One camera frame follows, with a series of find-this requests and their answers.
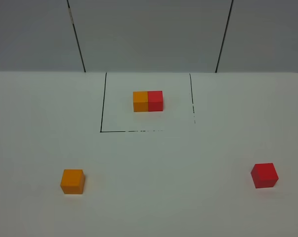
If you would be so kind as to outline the red template cube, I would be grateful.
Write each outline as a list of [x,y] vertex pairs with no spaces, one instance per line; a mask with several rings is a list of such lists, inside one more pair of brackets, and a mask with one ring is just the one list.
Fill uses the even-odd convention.
[[148,111],[160,112],[164,108],[164,99],[162,91],[148,91]]

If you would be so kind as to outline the orange template cube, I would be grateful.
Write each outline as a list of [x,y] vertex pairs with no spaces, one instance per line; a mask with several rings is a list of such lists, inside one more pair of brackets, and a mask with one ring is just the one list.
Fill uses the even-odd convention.
[[133,92],[133,111],[134,112],[148,111],[148,92],[147,91]]

